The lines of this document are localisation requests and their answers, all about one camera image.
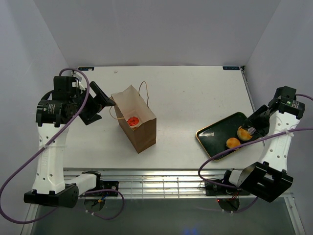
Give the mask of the metal tongs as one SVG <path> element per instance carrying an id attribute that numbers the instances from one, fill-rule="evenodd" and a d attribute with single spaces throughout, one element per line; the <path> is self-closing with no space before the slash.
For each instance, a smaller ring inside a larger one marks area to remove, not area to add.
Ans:
<path id="1" fill-rule="evenodd" d="M 249 126 L 249 125 L 242 125 L 240 129 L 243 130 L 244 133 L 248 133 L 252 136 L 258 133 L 258 130 L 256 128 Z"/>

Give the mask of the brown paper bag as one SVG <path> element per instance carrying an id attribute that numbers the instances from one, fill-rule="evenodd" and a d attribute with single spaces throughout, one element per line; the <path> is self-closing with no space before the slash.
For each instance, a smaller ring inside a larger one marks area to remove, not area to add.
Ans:
<path id="1" fill-rule="evenodd" d="M 148 86 L 142 81 L 136 89 L 130 85 L 122 92 L 111 95 L 115 102 L 115 116 L 120 127 L 137 153 L 156 144 L 157 118 L 149 107 Z"/>

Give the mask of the red fake donut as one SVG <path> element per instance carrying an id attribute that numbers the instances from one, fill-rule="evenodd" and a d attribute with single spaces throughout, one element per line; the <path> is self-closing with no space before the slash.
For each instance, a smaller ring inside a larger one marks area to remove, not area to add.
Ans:
<path id="1" fill-rule="evenodd" d="M 134 117 L 130 117 L 127 120 L 127 123 L 131 128 L 136 128 L 140 124 L 140 120 L 138 117 L 134 116 Z"/>

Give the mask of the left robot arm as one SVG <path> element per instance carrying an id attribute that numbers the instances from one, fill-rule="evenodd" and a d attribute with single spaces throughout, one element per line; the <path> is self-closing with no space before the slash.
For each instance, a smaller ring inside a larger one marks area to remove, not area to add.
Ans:
<path id="1" fill-rule="evenodd" d="M 89 191 L 100 195 L 104 184 L 94 171 L 83 172 L 78 177 L 64 179 L 64 153 L 69 128 L 66 124 L 73 117 L 79 117 L 85 125 L 101 119 L 99 112 L 114 106 L 111 100 L 94 82 L 89 87 L 95 96 L 88 93 L 78 78 L 55 76 L 53 90 L 39 101 L 36 120 L 39 132 L 39 148 L 36 177 L 31 191 L 24 194 L 26 203 L 50 207 L 73 208 L 78 197 Z"/>

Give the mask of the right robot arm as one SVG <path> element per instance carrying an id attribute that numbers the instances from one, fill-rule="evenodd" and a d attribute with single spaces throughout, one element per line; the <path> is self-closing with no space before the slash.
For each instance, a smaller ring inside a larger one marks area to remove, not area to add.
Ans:
<path id="1" fill-rule="evenodd" d="M 233 194 L 238 188 L 267 202 L 274 201 L 289 189 L 293 178 L 287 174 L 287 156 L 293 134 L 303 117 L 305 105 L 296 100 L 296 89 L 276 89 L 268 105 L 261 106 L 241 126 L 253 137 L 266 137 L 259 160 L 243 170 L 231 169 L 224 174 L 221 189 Z"/>

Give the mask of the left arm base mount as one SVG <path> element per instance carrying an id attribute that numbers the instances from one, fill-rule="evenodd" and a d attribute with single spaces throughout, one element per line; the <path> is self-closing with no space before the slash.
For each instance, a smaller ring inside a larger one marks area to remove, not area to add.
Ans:
<path id="1" fill-rule="evenodd" d="M 94 188 L 90 188 L 87 191 L 82 192 L 81 196 L 95 196 L 95 197 L 117 197 L 119 194 L 119 182 L 118 181 L 103 181 L 99 180 Z"/>

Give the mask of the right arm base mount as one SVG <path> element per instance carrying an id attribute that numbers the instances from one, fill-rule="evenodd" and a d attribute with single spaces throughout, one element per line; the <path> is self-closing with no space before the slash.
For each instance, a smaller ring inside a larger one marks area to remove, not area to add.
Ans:
<path id="1" fill-rule="evenodd" d="M 201 181 L 199 188 L 205 190 L 206 196 L 247 196 L 249 192 L 245 190 L 236 190 L 233 188 L 222 187 L 217 184 L 212 184 L 206 181 Z"/>

